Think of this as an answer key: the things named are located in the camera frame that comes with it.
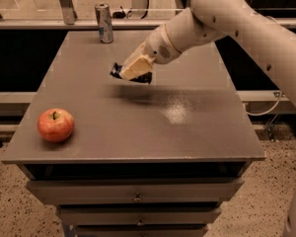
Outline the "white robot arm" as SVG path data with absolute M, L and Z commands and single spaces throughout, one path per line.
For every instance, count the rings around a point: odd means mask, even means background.
M 144 80 L 154 64 L 168 64 L 186 50 L 233 39 L 296 108 L 296 34 L 245 0 L 190 0 L 190 6 L 154 30 L 117 66 L 116 77 Z

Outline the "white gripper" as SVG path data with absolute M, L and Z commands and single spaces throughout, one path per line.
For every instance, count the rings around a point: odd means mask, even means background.
M 178 58 L 181 52 L 171 43 L 166 26 L 156 28 L 123 62 L 119 76 L 132 80 L 150 72 L 153 63 L 168 64 Z

